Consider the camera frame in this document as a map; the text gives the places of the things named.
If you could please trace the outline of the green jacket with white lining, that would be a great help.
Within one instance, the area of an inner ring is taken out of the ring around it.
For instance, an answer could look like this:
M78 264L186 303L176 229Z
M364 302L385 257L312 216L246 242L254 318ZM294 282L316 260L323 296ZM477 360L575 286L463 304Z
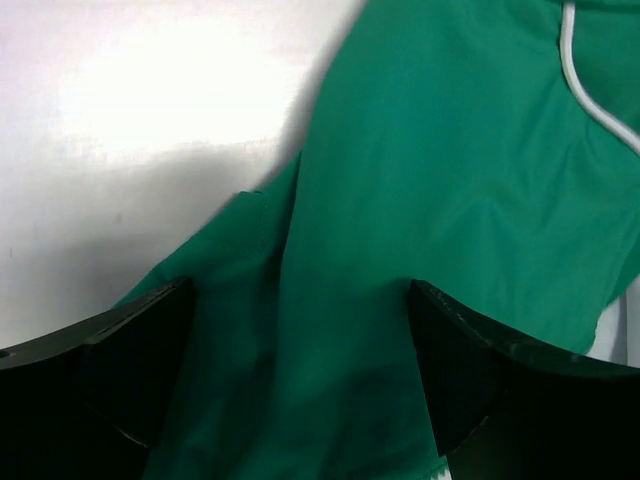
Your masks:
M188 277L148 479L434 479L414 279L586 353L639 274L639 5L371 1L306 144L135 288Z

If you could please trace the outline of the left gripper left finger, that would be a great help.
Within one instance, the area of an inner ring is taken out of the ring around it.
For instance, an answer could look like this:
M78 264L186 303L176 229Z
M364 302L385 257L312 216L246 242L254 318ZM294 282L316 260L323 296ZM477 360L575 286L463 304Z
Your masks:
M139 479L194 317L181 278L1 351L4 479Z

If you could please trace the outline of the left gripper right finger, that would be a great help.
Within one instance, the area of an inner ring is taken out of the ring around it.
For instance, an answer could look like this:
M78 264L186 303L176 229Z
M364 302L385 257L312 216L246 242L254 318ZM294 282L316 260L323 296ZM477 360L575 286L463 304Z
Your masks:
M635 479L639 372L540 341L424 281L411 336L455 479Z

